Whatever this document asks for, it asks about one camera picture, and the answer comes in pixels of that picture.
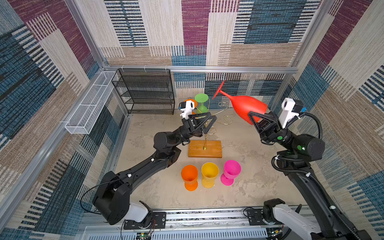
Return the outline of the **orange wine glass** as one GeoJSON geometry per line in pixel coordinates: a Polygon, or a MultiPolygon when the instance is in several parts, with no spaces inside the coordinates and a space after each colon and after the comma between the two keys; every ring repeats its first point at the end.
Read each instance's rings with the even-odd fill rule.
{"type": "Polygon", "coordinates": [[[182,179],[185,183],[185,188],[192,192],[198,187],[198,169],[193,165],[185,166],[181,171],[182,179]]]}
{"type": "Polygon", "coordinates": [[[193,102],[193,107],[194,107],[194,109],[198,106],[197,101],[194,100],[194,99],[187,99],[187,100],[185,100],[185,102],[193,102]]]}

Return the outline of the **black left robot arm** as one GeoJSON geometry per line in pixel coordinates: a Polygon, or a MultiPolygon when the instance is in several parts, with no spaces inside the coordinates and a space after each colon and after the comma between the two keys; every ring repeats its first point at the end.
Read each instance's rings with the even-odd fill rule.
{"type": "Polygon", "coordinates": [[[180,156],[178,145],[190,143],[192,137],[207,134],[216,116],[211,113],[189,115],[173,132],[158,132],[154,136],[155,152],[141,163],[119,173],[106,173],[93,199],[93,205],[110,225],[121,220],[136,222],[142,228],[150,227],[153,210],[144,202],[131,203],[132,192],[157,172],[174,164],[180,156]]]}

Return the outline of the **green wine glass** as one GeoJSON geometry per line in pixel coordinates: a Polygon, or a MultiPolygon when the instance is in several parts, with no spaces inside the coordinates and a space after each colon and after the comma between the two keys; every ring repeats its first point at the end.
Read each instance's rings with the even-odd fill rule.
{"type": "Polygon", "coordinates": [[[197,106],[197,113],[198,114],[207,113],[209,111],[208,108],[205,106],[205,103],[208,100],[209,100],[209,96],[207,94],[204,94],[204,93],[197,94],[195,96],[195,101],[198,103],[198,106],[197,106]]]}

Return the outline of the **yellow wine glass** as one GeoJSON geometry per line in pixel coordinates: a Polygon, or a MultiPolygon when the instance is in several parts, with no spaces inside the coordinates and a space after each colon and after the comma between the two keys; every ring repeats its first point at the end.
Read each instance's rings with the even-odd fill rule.
{"type": "Polygon", "coordinates": [[[202,185],[204,188],[210,189],[215,185],[217,176],[219,175],[219,167],[214,163],[205,163],[202,166],[202,185]]]}

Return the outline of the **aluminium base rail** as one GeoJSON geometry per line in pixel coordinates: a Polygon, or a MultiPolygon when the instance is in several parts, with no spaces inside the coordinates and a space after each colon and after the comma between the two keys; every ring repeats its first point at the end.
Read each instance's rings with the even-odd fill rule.
{"type": "MultiPolygon", "coordinates": [[[[226,229],[226,228],[250,228],[250,227],[268,227],[260,217],[259,220],[250,223],[246,216],[245,207],[232,208],[181,208],[181,209],[153,209],[154,215],[165,212],[166,217],[157,221],[165,223],[166,230],[183,229],[226,229]]],[[[103,216],[94,214],[85,214],[80,222],[78,234],[85,232],[107,232],[119,231],[122,222],[115,225],[109,225],[103,216]]]]}

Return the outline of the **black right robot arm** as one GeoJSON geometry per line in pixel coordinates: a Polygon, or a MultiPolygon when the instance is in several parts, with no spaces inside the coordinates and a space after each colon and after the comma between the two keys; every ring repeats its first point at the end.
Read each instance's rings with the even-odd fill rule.
{"type": "Polygon", "coordinates": [[[310,163],[321,160],[325,152],[323,128],[315,115],[301,112],[288,124],[291,125],[301,117],[310,117],[317,124],[317,137],[308,134],[296,135],[288,128],[283,128],[273,112],[267,114],[249,112],[248,117],[263,144],[272,146],[277,143],[285,148],[272,157],[272,167],[287,176],[296,186],[311,208],[317,224],[308,222],[284,204],[272,207],[271,219],[283,223],[304,240],[371,239],[367,231],[358,230],[341,212],[313,171],[310,163]]]}

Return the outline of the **pink wine glass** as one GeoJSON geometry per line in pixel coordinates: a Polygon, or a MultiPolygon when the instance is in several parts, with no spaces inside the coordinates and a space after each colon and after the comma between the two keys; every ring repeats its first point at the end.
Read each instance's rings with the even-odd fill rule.
{"type": "Polygon", "coordinates": [[[241,165],[235,160],[228,160],[224,164],[224,171],[221,175],[221,182],[225,186],[231,186],[234,183],[235,178],[239,176],[242,168],[241,165]]]}

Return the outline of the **red wine glass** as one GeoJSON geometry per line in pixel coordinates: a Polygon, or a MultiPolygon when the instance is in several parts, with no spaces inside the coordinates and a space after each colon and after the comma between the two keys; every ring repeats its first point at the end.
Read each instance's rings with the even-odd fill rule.
{"type": "Polygon", "coordinates": [[[216,91],[216,93],[213,96],[213,100],[215,99],[215,97],[219,93],[221,93],[224,96],[226,96],[227,98],[229,98],[232,105],[233,105],[233,108],[234,108],[235,112],[238,114],[238,116],[241,117],[246,122],[248,122],[250,125],[253,125],[253,124],[252,124],[252,122],[248,116],[249,112],[252,111],[252,112],[257,112],[257,113],[261,113],[261,114],[266,113],[267,108],[268,108],[267,105],[265,103],[259,101],[258,99],[255,99],[255,98],[250,97],[250,96],[231,96],[231,95],[225,93],[222,90],[224,83],[225,83],[225,81],[223,81],[221,83],[221,85],[219,86],[218,90],[216,91]]]}

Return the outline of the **wooden rack base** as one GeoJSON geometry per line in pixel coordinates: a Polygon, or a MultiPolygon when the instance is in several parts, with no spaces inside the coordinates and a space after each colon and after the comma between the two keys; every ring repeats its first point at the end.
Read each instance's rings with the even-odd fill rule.
{"type": "Polygon", "coordinates": [[[222,158],[221,141],[192,140],[189,144],[190,158],[222,158]]]}

